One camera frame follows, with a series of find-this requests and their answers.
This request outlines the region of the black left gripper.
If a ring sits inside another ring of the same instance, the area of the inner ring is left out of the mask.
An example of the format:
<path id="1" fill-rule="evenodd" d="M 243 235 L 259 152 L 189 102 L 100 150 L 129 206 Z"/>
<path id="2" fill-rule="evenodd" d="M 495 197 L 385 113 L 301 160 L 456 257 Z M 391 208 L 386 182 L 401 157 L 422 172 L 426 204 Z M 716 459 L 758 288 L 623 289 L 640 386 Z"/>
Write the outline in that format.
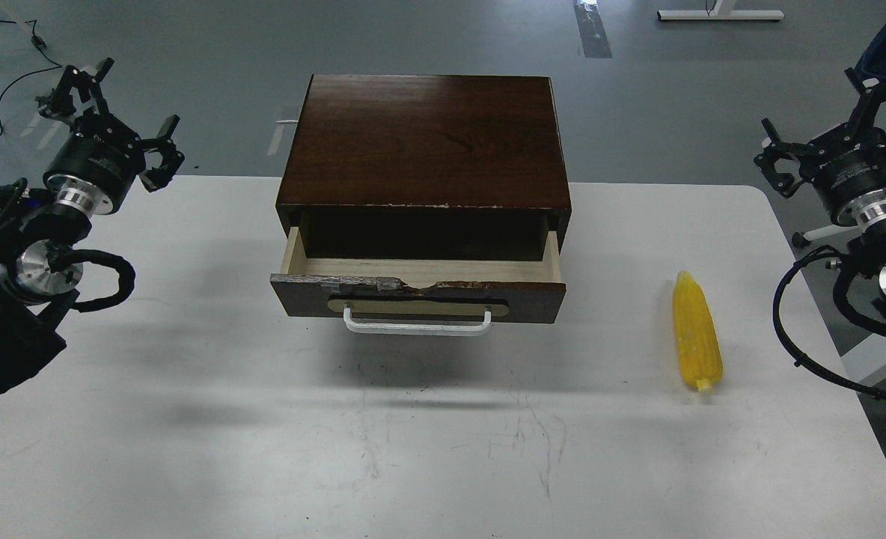
<path id="1" fill-rule="evenodd" d="M 69 65 L 49 94 L 36 98 L 39 116 L 73 123 L 70 136 L 43 174 L 46 188 L 56 193 L 70 178 L 94 186 L 98 214 L 121 208 L 136 177 L 149 193 L 167 187 L 184 163 L 184 153 L 173 140 L 180 116 L 166 117 L 155 138 L 142 139 L 111 114 L 100 83 L 114 59 L 98 62 L 95 74 Z M 158 154 L 160 163 L 146 168 L 145 153 Z"/>

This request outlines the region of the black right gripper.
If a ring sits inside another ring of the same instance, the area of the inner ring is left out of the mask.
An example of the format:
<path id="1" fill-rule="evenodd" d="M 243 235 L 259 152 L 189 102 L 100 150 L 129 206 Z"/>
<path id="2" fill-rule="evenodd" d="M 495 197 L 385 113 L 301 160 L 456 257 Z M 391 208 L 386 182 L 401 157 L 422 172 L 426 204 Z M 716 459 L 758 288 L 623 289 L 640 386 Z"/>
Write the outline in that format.
<path id="1" fill-rule="evenodd" d="M 791 198 L 804 184 L 813 184 L 833 225 L 856 225 L 847 206 L 871 193 L 886 195 L 886 130 L 876 125 L 886 103 L 886 79 L 862 79 L 853 68 L 846 78 L 859 94 L 848 120 L 810 143 L 784 141 L 768 118 L 761 120 L 766 137 L 754 164 L 768 184 Z M 798 165 L 795 173 L 779 171 L 782 161 Z"/>

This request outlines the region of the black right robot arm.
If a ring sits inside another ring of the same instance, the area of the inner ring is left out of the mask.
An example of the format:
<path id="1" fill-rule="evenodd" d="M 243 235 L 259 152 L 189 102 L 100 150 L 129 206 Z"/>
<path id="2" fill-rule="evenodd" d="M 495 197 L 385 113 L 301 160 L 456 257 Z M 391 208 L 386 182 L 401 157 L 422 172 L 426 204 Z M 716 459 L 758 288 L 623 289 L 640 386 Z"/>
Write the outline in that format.
<path id="1" fill-rule="evenodd" d="M 769 119 L 754 164 L 771 188 L 791 198 L 803 185 L 815 190 L 833 225 L 856 228 L 846 249 L 817 246 L 793 263 L 779 280 L 772 322 L 776 337 L 796 366 L 827 382 L 886 402 L 886 390 L 851 381 L 809 357 L 789 337 L 781 303 L 789 283 L 812 263 L 836 270 L 832 301 L 850 323 L 886 335 L 886 78 L 865 79 L 848 68 L 846 76 L 859 99 L 848 119 L 805 143 L 788 142 Z"/>

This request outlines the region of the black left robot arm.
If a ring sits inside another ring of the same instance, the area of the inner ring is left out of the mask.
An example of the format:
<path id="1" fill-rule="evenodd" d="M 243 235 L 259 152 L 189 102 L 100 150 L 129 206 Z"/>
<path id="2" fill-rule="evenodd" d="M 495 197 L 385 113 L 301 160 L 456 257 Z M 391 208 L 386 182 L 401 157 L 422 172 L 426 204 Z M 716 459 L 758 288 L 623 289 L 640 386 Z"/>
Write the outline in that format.
<path id="1" fill-rule="evenodd" d="M 135 269 L 119 255 L 80 249 L 96 215 L 114 214 L 132 184 L 165 188 L 184 161 L 173 134 L 179 116 L 158 135 L 140 136 L 111 112 L 97 72 L 67 65 L 40 116 L 69 126 L 69 138 L 43 174 L 0 186 L 0 396 L 38 375 L 66 348 L 58 326 L 70 311 L 102 311 L 128 300 Z"/>

